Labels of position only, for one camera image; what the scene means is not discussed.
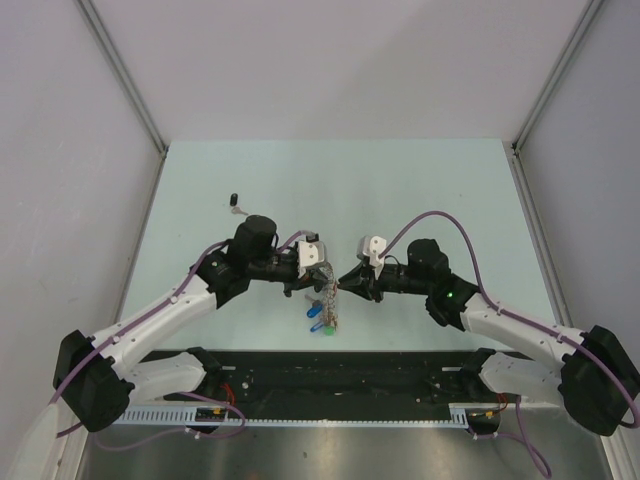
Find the white wall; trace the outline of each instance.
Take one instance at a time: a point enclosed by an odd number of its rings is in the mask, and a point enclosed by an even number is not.
[[[587,0],[96,0],[171,140],[511,140]]]
[[[639,46],[640,4],[608,2],[522,152],[574,323],[613,330],[637,366]]]
[[[0,15],[0,478],[59,342],[114,317],[159,157],[70,0]]]

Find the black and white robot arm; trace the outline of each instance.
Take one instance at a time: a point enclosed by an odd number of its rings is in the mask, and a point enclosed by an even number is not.
[[[320,291],[327,279],[320,271],[325,257],[318,237],[286,249],[276,249],[274,238],[272,220],[247,217],[233,239],[203,254],[185,280],[141,312],[90,337],[79,331],[65,337],[53,381],[56,395],[95,432],[117,420],[132,402],[219,383],[221,366],[202,348],[140,362],[189,322],[245,292],[252,280],[281,282],[286,296],[308,287]]]
[[[574,420],[600,435],[612,435],[623,424],[628,399],[596,363],[571,346],[594,354],[635,398],[640,374],[613,333],[599,326],[587,333],[526,320],[540,329],[509,318],[505,313],[513,317],[513,309],[495,299],[489,305],[478,285],[451,272],[435,240],[413,241],[406,265],[385,262],[381,254],[386,247],[382,237],[364,237],[358,247],[360,264],[340,278],[338,288],[376,302],[384,292],[424,295],[426,309],[438,324],[484,335],[528,358],[489,349],[476,352],[465,371],[489,390],[563,406]]]

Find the shiny floor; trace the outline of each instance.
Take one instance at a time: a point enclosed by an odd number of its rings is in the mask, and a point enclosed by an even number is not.
[[[525,411],[534,445],[555,480],[607,480],[611,473],[598,437],[556,409]],[[513,410],[501,431],[517,431]],[[125,445],[157,427],[118,426],[100,433],[104,444]],[[407,428],[254,428],[228,440],[175,434],[124,453],[91,441],[79,480],[473,479],[539,480],[526,449],[508,440],[477,441],[464,430]]]

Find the white table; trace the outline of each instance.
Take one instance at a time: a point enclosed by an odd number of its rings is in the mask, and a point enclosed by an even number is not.
[[[356,263],[358,240],[389,240],[414,216],[445,210],[467,229],[489,291],[521,311],[553,314],[500,141],[261,141],[173,143],[129,288],[128,316],[176,284],[205,247],[233,236],[239,206],[266,215],[281,239],[320,233],[339,277]],[[406,262],[416,238],[435,238],[454,272],[473,280],[452,225],[426,219],[394,251]],[[381,304],[339,292],[334,336],[309,332],[303,293],[253,282],[220,311],[182,329],[162,348],[237,350],[468,350],[486,338],[437,325],[424,298],[387,294]]]

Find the blue object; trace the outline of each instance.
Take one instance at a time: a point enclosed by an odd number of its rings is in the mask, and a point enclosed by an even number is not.
[[[313,327],[311,327],[311,329],[309,330],[311,333],[313,332],[317,332],[318,330],[320,330],[322,327],[324,327],[324,323],[322,322],[318,322],[316,323]]]
[[[313,318],[316,315],[318,315],[321,311],[322,311],[322,303],[320,305],[315,306],[315,307],[311,307],[307,311],[307,317]]]

